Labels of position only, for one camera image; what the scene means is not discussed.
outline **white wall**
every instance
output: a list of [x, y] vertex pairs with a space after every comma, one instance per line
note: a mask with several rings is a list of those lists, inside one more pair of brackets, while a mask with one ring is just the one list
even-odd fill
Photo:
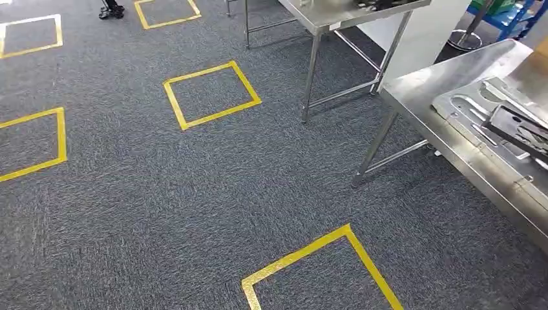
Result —
[[[432, 65], [469, 4], [470, 0], [432, 0], [430, 6], [415, 10], [384, 80]], [[359, 28], [386, 50], [394, 39], [401, 18], [402, 14], [395, 15], [360, 25]]]

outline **yellow tape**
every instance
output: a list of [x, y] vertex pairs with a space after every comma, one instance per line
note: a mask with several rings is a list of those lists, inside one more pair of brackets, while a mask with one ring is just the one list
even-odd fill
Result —
[[[32, 23], [33, 21], [42, 21], [44, 19], [53, 19], [55, 21], [55, 31], [56, 31], [57, 42], [55, 42], [54, 44], [46, 45], [46, 46], [29, 48], [26, 50], [20, 50], [18, 52], [4, 54], [6, 31], [7, 31], [6, 29], [8, 26], [23, 24], [23, 23]], [[28, 18], [28, 19], [23, 19], [21, 21], [12, 21], [10, 23], [0, 24], [0, 59], [34, 53], [40, 50], [47, 50], [48, 48], [60, 47], [62, 45], [63, 45], [63, 32], [61, 29], [61, 15], [59, 14]]]
[[255, 290], [253, 289], [254, 284], [276, 273], [278, 270], [295, 263], [297, 260], [300, 260], [301, 258], [304, 258], [305, 256], [308, 256], [315, 251], [318, 251], [325, 245], [328, 245], [329, 243], [332, 243], [333, 241], [342, 238], [343, 236], [346, 236], [347, 239], [350, 241], [350, 244], [360, 257], [363, 265], [372, 275], [381, 292], [383, 292], [384, 296], [388, 300], [388, 303], [392, 306], [392, 309], [403, 310], [403, 307], [399, 303], [399, 300], [396, 298], [395, 294], [392, 292], [383, 276], [381, 276], [381, 273], [379, 272], [377, 267], [375, 267], [375, 264], [373, 263], [369, 255], [367, 255], [365, 249], [356, 238], [356, 235], [354, 235], [354, 232], [350, 229], [350, 224], [346, 224], [345, 226], [342, 226], [341, 228], [330, 232], [329, 234], [303, 247], [302, 249], [284, 256], [280, 260], [271, 263], [265, 268], [243, 279], [242, 288], [248, 299], [249, 308], [251, 308], [251, 310], [261, 310], [257, 295], [255, 294]]
[[[188, 121], [187, 122], [185, 120], [183, 112], [181, 111], [181, 107], [180, 107], [179, 103], [177, 102], [177, 99], [175, 98], [175, 94], [173, 93], [173, 89], [171, 88], [171, 83], [183, 81], [185, 79], [195, 78], [197, 76], [203, 76], [204, 74], [209, 74], [209, 73], [219, 71], [219, 70], [223, 70], [223, 69], [227, 69], [227, 68], [232, 68], [236, 72], [236, 75], [238, 76], [238, 78], [240, 79], [242, 84], [244, 84], [244, 87], [246, 88], [247, 92], [251, 96], [251, 101], [247, 102], [247, 103], [243, 103], [243, 104], [235, 106], [235, 107], [232, 107], [232, 108], [228, 108], [228, 109], [223, 110], [221, 112], [214, 113], [212, 115], [208, 115], [208, 116], [200, 118], [200, 119], [196, 119], [194, 121]], [[203, 124], [207, 121], [211, 121], [213, 119], [221, 118], [221, 117], [226, 116], [228, 114], [232, 114], [234, 112], [238, 112], [238, 111], [247, 109], [247, 108], [252, 107], [254, 105], [258, 105], [259, 103], [262, 102], [261, 99], [259, 98], [259, 96], [257, 95], [257, 93], [255, 92], [255, 90], [253, 89], [253, 87], [251, 86], [251, 83], [249, 82], [249, 80], [246, 78], [244, 73], [241, 71], [240, 67], [238, 67], [236, 62], [233, 61], [233, 60], [229, 61], [228, 63], [225, 63], [223, 65], [217, 66], [217, 67], [205, 69], [205, 70], [202, 70], [202, 71], [199, 71], [199, 72], [186, 74], [184, 76], [172, 77], [171, 79], [168, 79], [163, 83], [163, 87], [165, 89], [165, 93], [167, 94], [167, 98], [169, 99], [169, 102], [171, 104], [171, 107], [173, 108], [173, 112], [175, 113], [175, 117], [177, 118], [177, 121], [179, 122], [179, 125], [181, 126], [182, 130], [186, 130], [186, 129], [192, 127], [192, 126]]]
[[167, 25], [183, 23], [184, 21], [190, 21], [192, 19], [196, 19], [196, 18], [199, 18], [199, 17], [202, 16], [201, 13], [200, 13], [200, 10], [196, 6], [196, 3], [194, 3], [193, 0], [187, 0], [189, 5], [191, 6], [192, 10], [194, 11], [194, 15], [192, 15], [190, 17], [176, 19], [174, 21], [167, 21], [165, 23], [149, 25], [149, 22], [147, 22], [147, 19], [145, 18], [145, 14], [143, 14], [143, 10], [141, 9], [141, 3], [153, 2], [153, 1], [154, 0], [139, 0], [139, 1], [134, 2], [135, 11], [137, 11], [137, 15], [139, 15], [139, 19], [141, 20], [141, 24], [143, 25], [144, 29], [159, 28], [159, 27], [163, 27], [163, 26], [167, 26]]
[[0, 129], [6, 128], [8, 126], [17, 125], [26, 121], [30, 121], [32, 119], [41, 118], [43, 116], [56, 114], [57, 116], [57, 144], [58, 144], [58, 154], [57, 158], [53, 160], [48, 160], [43, 163], [39, 163], [37, 165], [33, 165], [24, 169], [17, 170], [15, 172], [11, 172], [8, 174], [5, 174], [3, 176], [0, 176], [0, 182], [11, 180], [14, 178], [17, 178], [19, 176], [24, 176], [26, 174], [29, 174], [31, 172], [38, 171], [40, 169], [44, 169], [47, 167], [51, 167], [53, 165], [57, 165], [58, 163], [62, 163], [67, 160], [67, 139], [66, 139], [66, 133], [65, 133], [65, 111], [62, 107], [53, 108], [51, 110], [35, 113], [28, 116], [23, 116], [22, 118], [17, 118], [12, 121], [6, 121], [4, 123], [0, 123]]

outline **black object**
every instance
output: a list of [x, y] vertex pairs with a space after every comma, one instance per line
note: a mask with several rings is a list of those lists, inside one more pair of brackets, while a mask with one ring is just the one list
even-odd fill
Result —
[[483, 126], [531, 156], [548, 162], [548, 129], [539, 123], [500, 105]]
[[101, 8], [99, 13], [100, 19], [108, 19], [110, 17], [120, 19], [123, 18], [123, 11], [125, 8], [116, 3], [116, 0], [103, 0], [104, 7]]

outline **metal stand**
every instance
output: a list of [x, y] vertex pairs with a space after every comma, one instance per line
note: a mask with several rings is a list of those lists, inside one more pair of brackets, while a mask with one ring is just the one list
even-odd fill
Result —
[[377, 168], [380, 168], [380, 167], [386, 165], [387, 163], [390, 163], [390, 162], [400, 158], [401, 156], [409, 154], [414, 150], [420, 149], [421, 147], [428, 144], [427, 140], [420, 141], [420, 142], [418, 142], [418, 143], [416, 143], [416, 144], [414, 144], [414, 145], [412, 145], [412, 146], [410, 146], [410, 147], [408, 147], [404, 150], [400, 150], [399, 152], [396, 152], [395, 154], [390, 155], [389, 157], [387, 157], [383, 160], [379, 160], [377, 163], [374, 163], [373, 165], [371, 165], [371, 161], [373, 160], [373, 158], [377, 154], [377, 151], [379, 150], [379, 147], [383, 144], [383, 142], [386, 138], [386, 135], [388, 134], [388, 131], [390, 131], [390, 128], [394, 124], [394, 121], [395, 121], [396, 117], [397, 117], [397, 112], [392, 109], [390, 111], [390, 113], [387, 115], [387, 117], [385, 118], [385, 120], [383, 121], [383, 125], [381, 126], [381, 129], [379, 130], [379, 132], [377, 133], [377, 136], [373, 140], [373, 143], [371, 144], [371, 146], [367, 150], [367, 154], [365, 156], [365, 159], [361, 163], [361, 165], [359, 167], [359, 170], [356, 172], [356, 174], [354, 175], [354, 177], [352, 179], [352, 187], [353, 188], [357, 188], [359, 186], [359, 184], [361, 183], [361, 180], [363, 179], [363, 176], [365, 174], [367, 174], [367, 173], [369, 173], [369, 172], [371, 172], [371, 171], [373, 171]]
[[394, 55], [395, 48], [397, 47], [399, 40], [401, 39], [401, 36], [403, 34], [403, 30], [405, 29], [405, 26], [409, 22], [409, 18], [411, 17], [411, 11], [406, 12], [403, 16], [403, 19], [401, 20], [401, 23], [399, 24], [399, 28], [397, 29], [397, 32], [394, 36], [394, 40], [392, 41], [392, 44], [390, 45], [390, 48], [386, 51], [385, 57], [383, 59], [383, 62], [381, 63], [381, 66], [377, 66], [375, 62], [369, 58], [362, 50], [360, 50], [355, 44], [353, 44], [347, 37], [345, 37], [340, 31], [334, 30], [335, 34], [339, 36], [339, 38], [342, 39], [343, 42], [345, 42], [352, 50], [358, 53], [367, 63], [369, 63], [376, 71], [377, 75], [374, 80], [369, 81], [367, 83], [363, 83], [354, 87], [351, 87], [349, 89], [343, 90], [341, 92], [338, 92], [336, 94], [332, 94], [330, 96], [327, 96], [325, 98], [321, 98], [318, 100], [315, 100], [314, 102], [310, 102], [311, 98], [311, 92], [312, 92], [312, 83], [313, 83], [313, 77], [314, 77], [314, 70], [315, 70], [315, 64], [316, 64], [316, 57], [317, 52], [320, 45], [320, 37], [321, 34], [314, 36], [314, 40], [312, 42], [312, 51], [310, 54], [310, 65], [308, 67], [308, 77], [306, 79], [306, 88], [304, 91], [304, 104], [302, 105], [302, 116], [301, 121], [303, 123], [306, 123], [308, 121], [308, 110], [312, 107], [315, 107], [317, 105], [320, 105], [322, 103], [331, 101], [335, 98], [339, 98], [341, 96], [345, 96], [347, 94], [350, 94], [352, 92], [355, 92], [356, 90], [360, 90], [362, 88], [371, 86], [370, 92], [372, 94], [375, 94], [380, 87], [381, 81], [385, 75], [386, 68], [388, 67], [388, 64], [390, 63], [390, 60], [392, 59], [392, 56]]
[[[306, 88], [304, 89], [304, 103], [302, 104], [302, 113], [301, 113], [301, 121], [303, 123], [308, 121], [308, 111], [310, 108], [315, 107], [317, 105], [320, 105], [322, 103], [331, 101], [335, 98], [339, 98], [341, 96], [345, 96], [347, 94], [350, 94], [352, 92], [355, 92], [356, 90], [360, 90], [365, 87], [371, 86], [370, 92], [372, 94], [376, 94], [379, 90], [380, 84], [385, 76], [386, 68], [388, 68], [388, 64], [390, 63], [390, 60], [392, 59], [392, 56], [394, 55], [395, 49], [401, 39], [401, 36], [403, 35], [403, 30], [405, 29], [405, 26], [409, 22], [409, 19], [411, 17], [412, 11], [407, 11], [404, 13], [403, 18], [401, 20], [401, 23], [399, 24], [399, 28], [397, 29], [397, 32], [394, 36], [394, 40], [392, 41], [392, 44], [390, 45], [390, 48], [386, 51], [385, 57], [383, 59], [383, 62], [381, 65], [377, 65], [371, 58], [369, 58], [362, 50], [360, 50], [355, 44], [353, 44], [347, 37], [345, 37], [339, 30], [327, 30], [319, 33], [312, 33], [314, 36], [312, 41], [312, 50], [310, 52], [310, 64], [308, 67], [308, 76], [306, 78]], [[245, 15], [245, 24], [246, 24], [246, 47], [249, 48], [249, 34], [252, 32], [256, 32], [259, 30], [271, 28], [278, 25], [283, 25], [285, 23], [289, 23], [292, 21], [296, 21], [295, 18], [287, 19], [284, 21], [279, 21], [277, 23], [272, 23], [269, 25], [259, 26], [250, 28], [249, 27], [249, 19], [248, 19], [248, 0], [244, 0], [244, 15]], [[312, 85], [314, 80], [314, 71], [316, 67], [316, 59], [318, 54], [318, 49], [320, 47], [321, 37], [323, 34], [328, 32], [334, 32], [339, 38], [342, 39], [343, 42], [345, 42], [352, 50], [354, 50], [360, 57], [362, 57], [368, 64], [370, 64], [376, 71], [377, 75], [374, 80], [369, 81], [367, 83], [363, 83], [354, 87], [351, 87], [349, 89], [343, 90], [341, 92], [338, 92], [336, 94], [332, 94], [330, 96], [327, 96], [325, 98], [321, 98], [318, 100], [315, 100], [311, 102], [311, 92], [312, 92]]]
[[476, 50], [483, 46], [483, 41], [481, 38], [474, 33], [475, 29], [480, 24], [481, 20], [483, 19], [483, 16], [487, 14], [489, 11], [489, 8], [494, 3], [495, 0], [486, 0], [483, 4], [483, 6], [480, 8], [478, 13], [476, 14], [474, 20], [468, 26], [466, 30], [457, 29], [453, 30], [451, 32], [451, 36], [449, 37], [449, 40], [447, 43], [460, 51], [463, 52], [469, 52], [471, 50]]
[[246, 48], [249, 48], [249, 34], [250, 33], [256, 32], [256, 31], [259, 31], [259, 30], [268, 29], [268, 28], [271, 28], [271, 27], [274, 27], [274, 26], [283, 25], [283, 24], [290, 23], [292, 21], [297, 20], [296, 18], [290, 18], [290, 19], [285, 19], [283, 21], [278, 21], [278, 22], [272, 23], [272, 24], [250, 28], [249, 27], [248, 0], [244, 0], [244, 19], [246, 20], [246, 30], [245, 30], [245, 33], [246, 33]]

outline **table leg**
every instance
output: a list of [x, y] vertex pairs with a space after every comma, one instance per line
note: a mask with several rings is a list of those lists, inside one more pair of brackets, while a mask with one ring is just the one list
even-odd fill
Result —
[[312, 41], [312, 51], [310, 52], [310, 64], [308, 67], [308, 77], [306, 78], [306, 89], [304, 90], [304, 103], [302, 105], [301, 121], [306, 123], [308, 121], [308, 108], [310, 108], [310, 94], [312, 92], [312, 83], [314, 81], [314, 70], [316, 68], [316, 56], [318, 55], [318, 49], [320, 47], [322, 35], [318, 34], [314, 36]]
[[394, 56], [395, 49], [397, 45], [399, 44], [399, 40], [401, 39], [401, 36], [403, 35], [403, 31], [405, 30], [405, 27], [407, 26], [407, 23], [409, 22], [409, 19], [411, 18], [411, 13], [412, 11], [405, 12], [405, 14], [403, 14], [401, 23], [399, 24], [397, 32], [395, 33], [394, 40], [392, 41], [390, 48], [386, 51], [385, 58], [383, 59], [383, 62], [381, 63], [381, 70], [379, 73], [377, 73], [377, 77], [375, 78], [376, 80], [378, 80], [378, 82], [371, 86], [371, 89], [369, 91], [371, 94], [376, 94], [379, 91], [379, 87], [381, 86], [381, 82], [383, 81], [383, 77], [385, 76], [385, 72], [386, 72], [386, 69], [388, 68], [388, 64], [390, 64], [390, 60], [392, 60], [392, 56]]
[[248, 0], [244, 0], [244, 19], [246, 20], [246, 48], [249, 48]]
[[352, 187], [356, 188], [361, 183], [361, 179], [363, 179], [363, 175], [365, 174], [365, 170], [369, 167], [371, 164], [371, 161], [373, 160], [373, 157], [375, 157], [375, 154], [377, 154], [377, 151], [379, 150], [379, 147], [383, 144], [383, 141], [386, 138], [386, 135], [388, 134], [388, 131], [390, 130], [390, 127], [394, 124], [395, 118], [397, 117], [397, 112], [392, 109], [390, 110], [389, 115], [385, 118], [383, 121], [383, 126], [377, 133], [377, 136], [373, 140], [373, 143], [367, 150], [367, 154], [365, 156], [365, 159], [361, 163], [361, 166], [359, 167], [358, 172], [354, 175], [354, 178], [352, 179]]

